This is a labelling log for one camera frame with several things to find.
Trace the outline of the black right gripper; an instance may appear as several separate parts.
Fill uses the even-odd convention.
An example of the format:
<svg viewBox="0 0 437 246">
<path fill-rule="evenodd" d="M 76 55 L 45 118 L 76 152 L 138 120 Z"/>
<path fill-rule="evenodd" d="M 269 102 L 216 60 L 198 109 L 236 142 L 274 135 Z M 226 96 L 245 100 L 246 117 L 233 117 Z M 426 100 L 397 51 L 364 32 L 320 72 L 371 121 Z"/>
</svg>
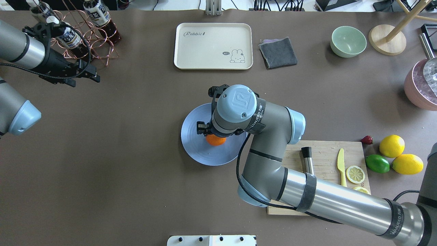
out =
<svg viewBox="0 0 437 246">
<path fill-rule="evenodd" d="M 198 135 L 203 135 L 205 137 L 207 135 L 213 135 L 212 127 L 213 127 L 213 124 L 211 121 L 208 123 L 203 122 L 203 121 L 197 121 L 196 122 L 196 133 Z"/>
</svg>

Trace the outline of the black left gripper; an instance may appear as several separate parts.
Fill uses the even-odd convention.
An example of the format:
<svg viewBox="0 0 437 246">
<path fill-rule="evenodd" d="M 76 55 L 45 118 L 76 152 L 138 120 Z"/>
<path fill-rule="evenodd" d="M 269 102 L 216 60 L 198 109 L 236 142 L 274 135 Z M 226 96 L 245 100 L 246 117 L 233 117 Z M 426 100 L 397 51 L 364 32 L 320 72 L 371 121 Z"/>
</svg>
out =
<svg viewBox="0 0 437 246">
<path fill-rule="evenodd" d="M 97 83 L 100 82 L 100 76 L 97 74 L 96 67 L 83 60 L 79 60 L 75 63 L 64 61 L 57 61 L 50 68 L 50 71 L 44 76 L 39 76 L 52 84 L 67 84 L 71 87 L 75 87 L 74 78 L 88 78 Z"/>
</svg>

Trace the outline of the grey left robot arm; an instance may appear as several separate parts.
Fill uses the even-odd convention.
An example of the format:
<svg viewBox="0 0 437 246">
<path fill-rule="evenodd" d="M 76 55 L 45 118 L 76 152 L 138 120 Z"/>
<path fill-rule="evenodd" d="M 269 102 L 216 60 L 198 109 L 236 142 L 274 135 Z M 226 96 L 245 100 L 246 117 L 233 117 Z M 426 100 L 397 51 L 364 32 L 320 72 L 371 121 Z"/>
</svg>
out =
<svg viewBox="0 0 437 246">
<path fill-rule="evenodd" d="M 91 65 L 91 50 L 86 44 L 87 61 L 78 59 L 69 62 L 50 47 L 50 40 L 70 29 L 78 31 L 68 23 L 38 23 L 23 30 L 1 21 L 1 59 L 2 66 L 17 68 L 44 79 L 52 84 L 66 84 L 75 87 L 75 78 L 88 78 L 97 83 L 100 76 Z M 18 91 L 1 79 L 0 91 L 0 134 L 21 135 L 42 117 L 41 112 Z"/>
</svg>

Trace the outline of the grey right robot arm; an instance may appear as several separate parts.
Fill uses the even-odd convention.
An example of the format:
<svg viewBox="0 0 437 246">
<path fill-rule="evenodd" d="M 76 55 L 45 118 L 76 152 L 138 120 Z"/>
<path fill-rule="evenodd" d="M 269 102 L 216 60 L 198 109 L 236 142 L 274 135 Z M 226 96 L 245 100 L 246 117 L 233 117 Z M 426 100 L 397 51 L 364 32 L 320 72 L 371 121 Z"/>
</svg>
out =
<svg viewBox="0 0 437 246">
<path fill-rule="evenodd" d="M 249 203 L 270 206 L 271 200 L 279 201 L 282 208 L 346 224 L 398 246 L 436 245 L 436 145 L 428 156 L 417 202 L 400 204 L 282 166 L 286 146 L 298 143 L 304 134 L 301 113 L 265 101 L 240 84 L 212 86 L 209 96 L 212 117 L 209 123 L 197 122 L 198 134 L 253 135 L 243 173 L 236 174 Z"/>
</svg>

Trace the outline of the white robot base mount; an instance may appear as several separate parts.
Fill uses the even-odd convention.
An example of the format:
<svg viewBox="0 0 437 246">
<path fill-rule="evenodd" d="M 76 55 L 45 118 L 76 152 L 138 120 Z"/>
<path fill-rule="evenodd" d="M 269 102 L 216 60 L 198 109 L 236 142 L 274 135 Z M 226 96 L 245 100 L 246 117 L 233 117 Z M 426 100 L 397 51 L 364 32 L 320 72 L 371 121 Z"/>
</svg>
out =
<svg viewBox="0 0 437 246">
<path fill-rule="evenodd" d="M 255 235 L 174 235 L 167 246 L 256 246 Z"/>
</svg>

